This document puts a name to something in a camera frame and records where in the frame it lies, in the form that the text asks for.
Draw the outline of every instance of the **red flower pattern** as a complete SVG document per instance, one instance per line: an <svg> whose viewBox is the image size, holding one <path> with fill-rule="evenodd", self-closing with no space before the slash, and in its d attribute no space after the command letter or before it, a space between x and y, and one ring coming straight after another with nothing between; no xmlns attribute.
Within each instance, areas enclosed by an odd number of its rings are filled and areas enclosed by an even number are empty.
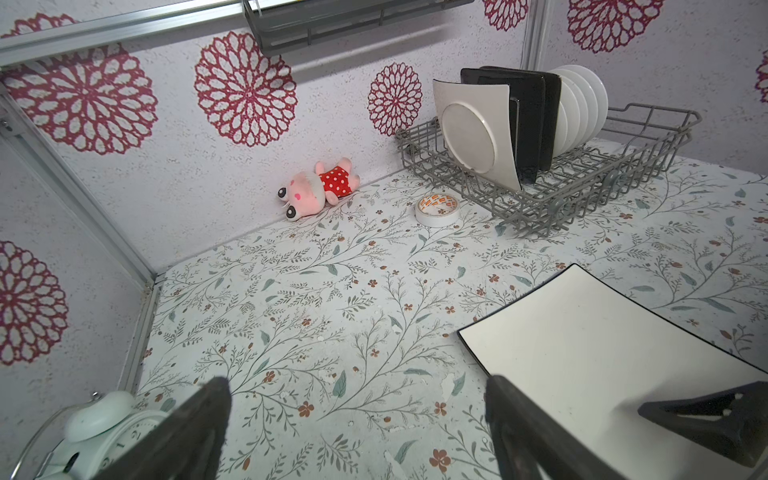
<svg viewBox="0 0 768 480"><path fill-rule="evenodd" d="M422 107L422 82L404 63L384 67L371 82L368 112L376 130L390 137L408 128Z"/></svg>
<svg viewBox="0 0 768 480"><path fill-rule="evenodd" d="M3 37L73 23L38 13ZM123 154L140 147L157 120L152 80L120 44L31 61L3 83L35 125L78 151Z"/></svg>
<svg viewBox="0 0 768 480"><path fill-rule="evenodd" d="M485 17L496 30L518 26L528 14L528 0L482 0Z"/></svg>
<svg viewBox="0 0 768 480"><path fill-rule="evenodd" d="M299 405L299 417L309 417L314 409L314 405L310 405L309 402L305 401L303 405Z"/></svg>
<svg viewBox="0 0 768 480"><path fill-rule="evenodd" d="M66 295L45 263L13 242L0 242L0 360L32 362L67 328Z"/></svg>
<svg viewBox="0 0 768 480"><path fill-rule="evenodd" d="M760 101L768 103L768 50L763 52L763 63L755 72L757 73L755 88L760 92Z"/></svg>
<svg viewBox="0 0 768 480"><path fill-rule="evenodd" d="M611 51L642 34L664 0L570 0L568 31L582 50Z"/></svg>
<svg viewBox="0 0 768 480"><path fill-rule="evenodd" d="M195 71L197 104L222 137L253 147L288 131L298 104L291 68L261 53L250 33L214 38Z"/></svg>
<svg viewBox="0 0 768 480"><path fill-rule="evenodd" d="M448 456L448 452L445 450L438 451L438 449L434 449L432 457L429 459L429 464L440 468L440 472L445 473L448 470L448 466L451 465L451 457Z"/></svg>

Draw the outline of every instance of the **red polka dot dress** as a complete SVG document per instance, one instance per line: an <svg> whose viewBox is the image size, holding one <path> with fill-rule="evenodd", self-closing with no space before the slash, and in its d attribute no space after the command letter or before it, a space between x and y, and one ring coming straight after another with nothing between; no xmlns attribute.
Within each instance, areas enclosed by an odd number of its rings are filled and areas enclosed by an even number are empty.
<svg viewBox="0 0 768 480"><path fill-rule="evenodd" d="M321 174L320 180L323 181L326 192L333 192L338 198L352 193L349 188L349 173L341 167L336 166L333 170Z"/></svg>

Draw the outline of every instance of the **dish rack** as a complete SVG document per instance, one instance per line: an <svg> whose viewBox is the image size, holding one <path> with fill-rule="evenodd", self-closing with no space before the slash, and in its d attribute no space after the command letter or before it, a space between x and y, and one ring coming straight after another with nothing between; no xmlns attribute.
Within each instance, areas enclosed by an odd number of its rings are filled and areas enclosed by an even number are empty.
<svg viewBox="0 0 768 480"><path fill-rule="evenodd" d="M552 160L533 184L512 191L455 161L437 118L396 134L403 167L433 187L448 187L512 225L523 237L548 237L576 218L667 171L701 122L693 110L630 103L608 108L599 137Z"/></svg>

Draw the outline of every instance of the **pink plush toy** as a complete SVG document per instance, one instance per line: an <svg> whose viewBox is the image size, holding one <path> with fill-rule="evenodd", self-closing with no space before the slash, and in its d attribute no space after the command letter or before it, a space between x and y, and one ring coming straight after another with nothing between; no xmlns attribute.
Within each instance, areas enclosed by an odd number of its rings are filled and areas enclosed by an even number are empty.
<svg viewBox="0 0 768 480"><path fill-rule="evenodd" d="M277 191L277 196L287 201L286 218L296 221L307 215L318 214L326 205L339 203L360 186L360 177L352 173L352 161L342 158L331 171L325 171L323 162L317 162L315 172L301 172L293 177L288 187Z"/></svg>

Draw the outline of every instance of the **black square plate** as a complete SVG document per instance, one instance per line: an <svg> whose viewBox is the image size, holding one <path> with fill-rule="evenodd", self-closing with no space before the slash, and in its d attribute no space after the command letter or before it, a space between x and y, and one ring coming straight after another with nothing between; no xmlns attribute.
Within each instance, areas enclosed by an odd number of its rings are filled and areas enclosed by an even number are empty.
<svg viewBox="0 0 768 480"><path fill-rule="evenodd" d="M511 72L526 71L516 70L514 68L489 66L481 67L481 69ZM547 171L552 166L552 157L554 156L554 132L558 127L558 106L560 105L562 80L560 79L560 75L546 71L532 71L530 73L540 73L544 75L544 118L541 125L541 156L538 158L538 169L540 171Z"/></svg>
<svg viewBox="0 0 768 480"><path fill-rule="evenodd" d="M462 83L509 85L509 127L515 167L521 182L534 183L542 157L546 92L544 75L541 72L495 67L463 68Z"/></svg>

